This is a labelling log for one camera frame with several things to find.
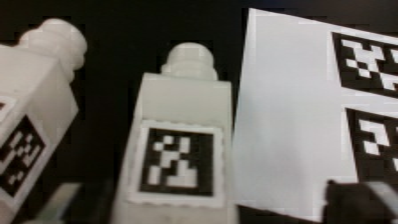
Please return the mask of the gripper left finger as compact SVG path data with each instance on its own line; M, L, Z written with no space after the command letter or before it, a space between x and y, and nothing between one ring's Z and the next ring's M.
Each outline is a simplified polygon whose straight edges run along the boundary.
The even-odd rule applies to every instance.
M35 217L23 224L110 224L112 197L108 181L64 183Z

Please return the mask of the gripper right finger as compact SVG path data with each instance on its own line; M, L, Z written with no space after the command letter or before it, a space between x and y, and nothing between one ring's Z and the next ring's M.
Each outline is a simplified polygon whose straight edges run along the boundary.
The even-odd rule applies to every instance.
M321 224L398 224L398 187L380 181L330 182Z

